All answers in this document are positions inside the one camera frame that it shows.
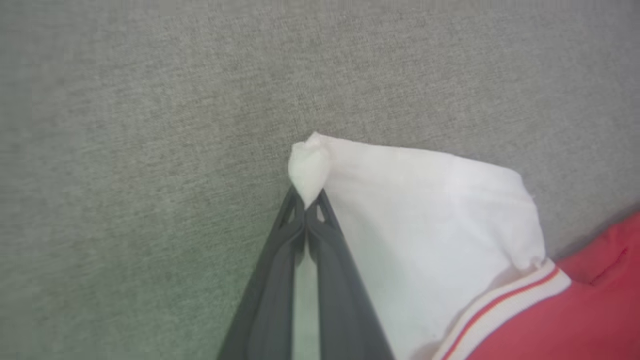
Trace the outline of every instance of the gray fabric surface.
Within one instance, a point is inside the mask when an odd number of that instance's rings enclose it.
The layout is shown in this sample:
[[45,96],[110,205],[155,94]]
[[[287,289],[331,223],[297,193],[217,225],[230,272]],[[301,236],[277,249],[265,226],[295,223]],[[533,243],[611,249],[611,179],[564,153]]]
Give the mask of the gray fabric surface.
[[215,358],[313,131],[517,170],[552,255],[637,206],[636,2],[303,3],[0,2],[0,358]]

